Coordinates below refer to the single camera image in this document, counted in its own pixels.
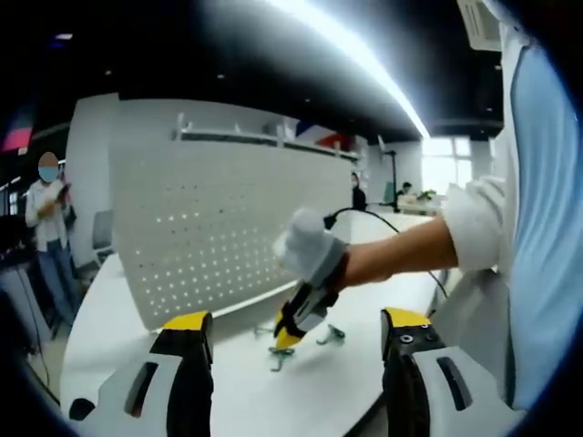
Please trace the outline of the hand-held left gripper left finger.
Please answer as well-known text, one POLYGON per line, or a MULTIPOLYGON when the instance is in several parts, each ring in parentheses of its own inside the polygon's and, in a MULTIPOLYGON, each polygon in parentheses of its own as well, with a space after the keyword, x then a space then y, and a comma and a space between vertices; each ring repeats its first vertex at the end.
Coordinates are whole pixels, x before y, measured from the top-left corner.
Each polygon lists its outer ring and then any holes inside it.
POLYGON ((212 316, 198 311, 166 323, 150 349, 113 372, 97 401, 69 408, 78 436, 209 436, 212 316))

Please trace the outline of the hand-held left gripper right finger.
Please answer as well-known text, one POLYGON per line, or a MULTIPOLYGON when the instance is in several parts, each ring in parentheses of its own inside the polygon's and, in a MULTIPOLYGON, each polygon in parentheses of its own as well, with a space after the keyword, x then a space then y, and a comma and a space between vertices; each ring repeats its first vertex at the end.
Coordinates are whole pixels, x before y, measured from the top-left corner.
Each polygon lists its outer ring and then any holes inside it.
POLYGON ((523 419, 495 377, 432 322, 411 310, 381 311, 383 397, 390 436, 507 436, 523 419))

